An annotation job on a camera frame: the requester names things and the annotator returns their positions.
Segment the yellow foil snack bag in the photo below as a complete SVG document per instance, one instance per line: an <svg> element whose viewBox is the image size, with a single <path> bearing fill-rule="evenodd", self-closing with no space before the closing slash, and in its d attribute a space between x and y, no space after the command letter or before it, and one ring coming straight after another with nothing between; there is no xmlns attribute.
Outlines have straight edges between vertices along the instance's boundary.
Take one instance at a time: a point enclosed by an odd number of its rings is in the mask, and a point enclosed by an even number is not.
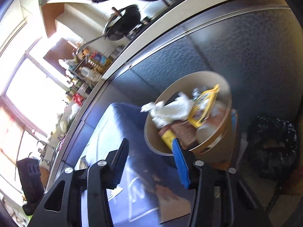
<svg viewBox="0 0 303 227"><path fill-rule="evenodd" d="M198 97L195 96L194 105L187 118L194 128L199 128L209 118L219 91L220 85L217 84L212 89L205 89Z"/></svg>

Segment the white tissue paper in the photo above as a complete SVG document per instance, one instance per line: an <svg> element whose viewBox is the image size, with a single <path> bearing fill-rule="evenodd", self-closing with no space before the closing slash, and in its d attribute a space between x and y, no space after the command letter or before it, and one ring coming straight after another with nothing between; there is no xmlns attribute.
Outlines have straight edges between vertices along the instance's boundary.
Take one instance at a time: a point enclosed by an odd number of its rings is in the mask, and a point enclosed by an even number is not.
<svg viewBox="0 0 303 227"><path fill-rule="evenodd" d="M164 101L147 103L141 107L141 112L148 112L158 129L174 121L186 121L195 102L183 92L179 92L178 95L173 102L167 105Z"/></svg>

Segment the round cardboard trash bin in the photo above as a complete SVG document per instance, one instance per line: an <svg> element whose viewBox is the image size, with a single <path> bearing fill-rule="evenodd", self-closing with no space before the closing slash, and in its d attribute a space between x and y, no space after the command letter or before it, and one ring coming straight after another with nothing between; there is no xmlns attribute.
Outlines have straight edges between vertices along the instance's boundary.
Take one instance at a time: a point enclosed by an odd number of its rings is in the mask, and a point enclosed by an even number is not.
<svg viewBox="0 0 303 227"><path fill-rule="evenodd" d="M186 75L171 84L153 103L173 102L183 92L194 100L205 89L220 85L212 112L205 123L194 128L188 120L174 121L158 129L148 113L144 137L148 147L158 155L172 157L173 139L177 138L184 150L191 151L197 159L225 168L231 161L234 150L234 129L232 125L232 94L227 80L218 73L199 71Z"/></svg>

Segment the dark kitchen cabinet counter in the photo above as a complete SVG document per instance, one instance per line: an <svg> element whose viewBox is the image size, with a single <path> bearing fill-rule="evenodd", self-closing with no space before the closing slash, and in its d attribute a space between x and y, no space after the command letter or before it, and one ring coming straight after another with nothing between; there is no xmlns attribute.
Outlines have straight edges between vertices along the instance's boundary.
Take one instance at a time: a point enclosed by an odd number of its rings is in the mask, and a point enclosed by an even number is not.
<svg viewBox="0 0 303 227"><path fill-rule="evenodd" d="M105 159L129 141L126 168L174 164L147 103L170 103L205 85L234 110L245 132L258 116L297 120L302 103L302 27L285 0L183 0L161 13L121 52L83 103L51 168Z"/></svg>

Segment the chrome sink faucet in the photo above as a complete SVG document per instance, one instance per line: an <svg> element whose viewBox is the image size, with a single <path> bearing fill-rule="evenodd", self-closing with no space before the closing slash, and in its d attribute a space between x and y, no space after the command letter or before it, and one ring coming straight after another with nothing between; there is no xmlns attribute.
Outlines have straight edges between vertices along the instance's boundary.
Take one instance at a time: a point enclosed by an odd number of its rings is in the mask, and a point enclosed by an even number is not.
<svg viewBox="0 0 303 227"><path fill-rule="evenodd" d="M37 150L40 155L40 158L43 161L49 161L50 160L50 153L51 153L51 147L47 142L44 142L43 140L37 141Z"/></svg>

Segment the blue patterned tablecloth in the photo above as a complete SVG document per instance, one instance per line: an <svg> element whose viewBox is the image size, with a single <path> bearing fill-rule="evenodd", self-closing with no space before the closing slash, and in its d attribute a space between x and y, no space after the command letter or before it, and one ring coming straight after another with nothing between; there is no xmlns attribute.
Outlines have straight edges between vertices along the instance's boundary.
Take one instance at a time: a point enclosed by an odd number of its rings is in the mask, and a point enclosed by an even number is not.
<svg viewBox="0 0 303 227"><path fill-rule="evenodd" d="M128 103L112 103L79 156L75 170L85 169L129 141L120 184L109 190L114 226L187 226L194 191L180 183L170 158L154 153L144 139L147 114Z"/></svg>

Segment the black garbage bag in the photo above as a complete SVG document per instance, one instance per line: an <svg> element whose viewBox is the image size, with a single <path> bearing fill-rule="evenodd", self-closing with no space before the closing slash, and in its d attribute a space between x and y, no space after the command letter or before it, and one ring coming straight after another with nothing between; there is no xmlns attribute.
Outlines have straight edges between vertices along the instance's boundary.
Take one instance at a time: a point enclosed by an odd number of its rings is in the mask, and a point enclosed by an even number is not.
<svg viewBox="0 0 303 227"><path fill-rule="evenodd" d="M278 181L296 165L298 137L285 119L258 116L247 130L248 162L259 177Z"/></svg>

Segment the red plastic bag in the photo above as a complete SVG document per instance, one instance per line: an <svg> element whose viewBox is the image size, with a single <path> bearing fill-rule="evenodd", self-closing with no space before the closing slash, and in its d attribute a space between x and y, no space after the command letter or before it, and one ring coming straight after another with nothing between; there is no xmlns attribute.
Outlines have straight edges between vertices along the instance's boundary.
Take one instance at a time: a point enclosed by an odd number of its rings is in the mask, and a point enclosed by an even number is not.
<svg viewBox="0 0 303 227"><path fill-rule="evenodd" d="M75 93L72 97L72 100L77 103L79 106L81 106L85 100L83 96L81 96L79 93Z"/></svg>

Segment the yellow oil bottle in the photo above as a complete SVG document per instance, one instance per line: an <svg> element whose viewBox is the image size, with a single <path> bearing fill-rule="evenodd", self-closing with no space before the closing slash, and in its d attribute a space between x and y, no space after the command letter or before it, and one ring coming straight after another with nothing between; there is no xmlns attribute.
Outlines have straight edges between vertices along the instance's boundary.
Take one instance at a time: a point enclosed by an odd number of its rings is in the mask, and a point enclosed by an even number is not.
<svg viewBox="0 0 303 227"><path fill-rule="evenodd" d="M99 54L99 52L95 52L93 54L90 54L88 58L88 63L90 63L94 68L96 68L97 71L104 74L111 66L112 60L106 58L102 54Z"/></svg>

